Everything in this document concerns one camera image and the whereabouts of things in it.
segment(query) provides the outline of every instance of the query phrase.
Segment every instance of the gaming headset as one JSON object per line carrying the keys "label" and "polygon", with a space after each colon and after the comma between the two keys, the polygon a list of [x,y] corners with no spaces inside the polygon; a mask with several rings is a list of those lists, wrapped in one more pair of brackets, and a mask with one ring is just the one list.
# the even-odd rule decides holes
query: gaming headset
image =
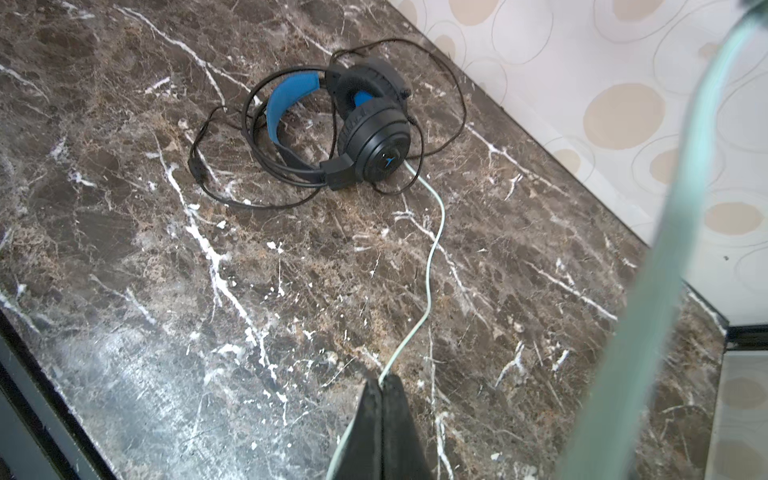
{"label": "gaming headset", "polygon": [[[411,90],[395,68],[382,58],[363,57],[348,68],[339,65],[336,60],[341,55],[360,55],[366,48],[386,41],[400,41],[413,45],[427,53],[430,58],[442,66],[452,77],[461,98],[462,125],[442,146],[424,152],[424,134],[413,117],[408,115],[408,98]],[[270,82],[285,77],[263,102],[258,103],[253,115],[249,114],[254,99]],[[286,111],[307,95],[325,89],[331,97],[333,117],[333,141],[329,159],[321,161],[317,167],[306,162],[294,150],[282,143],[277,127]],[[260,166],[278,180],[295,185],[316,189],[307,198],[287,205],[252,205],[242,204],[223,198],[208,190],[206,186],[208,167],[200,157],[200,142],[207,132],[209,123],[214,120],[214,113],[224,109],[223,105],[214,108],[198,132],[190,149],[188,165],[190,172],[203,191],[222,203],[250,209],[280,209],[296,207],[313,198],[322,187],[339,190],[350,185],[368,182],[381,194],[399,194],[410,188],[418,178],[426,156],[435,154],[458,137],[466,122],[466,106],[461,88],[453,71],[438,56],[410,40],[387,38],[361,47],[339,50],[331,56],[328,66],[303,65],[285,68],[264,78],[251,90],[243,108],[240,110],[240,132],[249,144],[253,157]],[[336,126],[336,112],[344,120],[341,131]],[[419,165],[416,175],[410,182],[397,191],[381,191],[376,184],[392,175],[409,158],[411,147],[411,125],[419,132],[421,139]],[[258,132],[266,126],[269,139],[274,144],[283,162],[269,158],[259,146]]]}

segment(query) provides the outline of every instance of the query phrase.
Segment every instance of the brown marble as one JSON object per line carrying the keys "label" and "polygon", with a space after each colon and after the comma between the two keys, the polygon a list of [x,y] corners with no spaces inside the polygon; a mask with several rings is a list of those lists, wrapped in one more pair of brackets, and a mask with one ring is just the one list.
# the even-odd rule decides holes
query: brown marble
{"label": "brown marble", "polygon": [[[196,187],[187,149],[220,98],[239,107],[273,69],[421,37],[385,2],[73,4],[0,5],[5,313],[118,478],[322,478],[361,379],[422,314],[439,209],[417,184],[233,210]],[[408,48],[380,54],[411,82],[429,144],[447,138],[444,75]],[[465,90],[471,129],[425,166],[448,212],[432,317],[394,371],[436,478],[551,478],[645,247]],[[327,108],[317,95],[286,117],[315,161]],[[203,146],[214,186],[297,199],[238,135],[218,124]],[[722,342],[686,297],[641,478],[703,476]]]}

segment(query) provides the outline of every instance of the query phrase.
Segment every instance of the ear cushion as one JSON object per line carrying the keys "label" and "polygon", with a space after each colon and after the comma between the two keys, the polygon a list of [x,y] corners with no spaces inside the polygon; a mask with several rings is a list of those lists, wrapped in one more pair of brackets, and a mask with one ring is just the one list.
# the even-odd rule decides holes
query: ear cushion
{"label": "ear cushion", "polygon": [[341,75],[336,86],[336,106],[344,120],[356,109],[355,94],[359,91],[367,91],[373,97],[389,98],[403,111],[406,109],[406,101],[400,98],[400,92],[386,76],[368,65],[353,65]]}
{"label": "ear cushion", "polygon": [[339,132],[339,141],[336,147],[339,151],[339,155],[346,151],[346,147],[349,144],[349,139],[355,131],[362,125],[368,118],[380,111],[387,109],[400,110],[400,106],[394,102],[391,98],[371,98],[366,103],[355,108],[351,114],[344,121],[344,126]]}

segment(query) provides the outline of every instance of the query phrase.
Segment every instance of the ear cup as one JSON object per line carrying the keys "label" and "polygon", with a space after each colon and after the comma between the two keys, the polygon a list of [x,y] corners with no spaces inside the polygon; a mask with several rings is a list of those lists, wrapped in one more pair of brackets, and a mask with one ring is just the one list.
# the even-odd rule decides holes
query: ear cup
{"label": "ear cup", "polygon": [[[384,65],[379,65],[378,63],[373,63],[372,65],[386,70]],[[391,66],[386,65],[393,73],[384,74],[372,65],[368,63],[353,65],[341,74],[336,83],[336,107],[339,110],[339,115],[344,120],[357,108],[357,105],[355,105],[355,94],[360,91],[367,92],[372,97],[389,98],[397,102],[403,111],[406,110],[406,100],[402,97],[405,82]]]}
{"label": "ear cup", "polygon": [[388,98],[371,98],[366,103],[352,110],[339,132],[339,140],[336,143],[336,149],[339,151],[339,155],[346,152],[352,133],[362,125],[366,117],[370,117],[380,111],[390,108],[399,110],[397,103]]}
{"label": "ear cup", "polygon": [[405,160],[411,145],[408,118],[389,98],[372,98],[347,117],[339,134],[339,155],[347,154],[360,181],[387,178]]}

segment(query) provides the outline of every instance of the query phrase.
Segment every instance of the wallpaper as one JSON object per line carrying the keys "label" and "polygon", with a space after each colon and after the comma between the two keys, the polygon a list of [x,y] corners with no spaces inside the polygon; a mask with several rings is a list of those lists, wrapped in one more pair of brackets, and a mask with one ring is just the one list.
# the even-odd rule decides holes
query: wallpaper
{"label": "wallpaper", "polygon": [[768,478],[768,352],[726,352],[705,480]]}
{"label": "wallpaper", "polygon": [[[645,242],[684,112],[736,0],[391,0]],[[731,72],[686,280],[732,324],[768,323],[768,29]]]}

